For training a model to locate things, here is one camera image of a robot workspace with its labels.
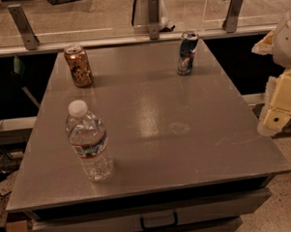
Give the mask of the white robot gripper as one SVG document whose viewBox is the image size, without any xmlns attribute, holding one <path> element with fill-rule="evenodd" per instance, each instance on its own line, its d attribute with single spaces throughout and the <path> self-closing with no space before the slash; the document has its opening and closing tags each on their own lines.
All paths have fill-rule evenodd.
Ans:
<svg viewBox="0 0 291 232">
<path fill-rule="evenodd" d="M 291 9 L 272 30 L 256 43 L 253 53 L 265 56 L 273 53 L 274 62 L 288 70 L 279 77 L 270 76 L 265 88 L 265 104 L 257 126 L 259 134 L 273 136 L 291 120 Z"/>
</svg>

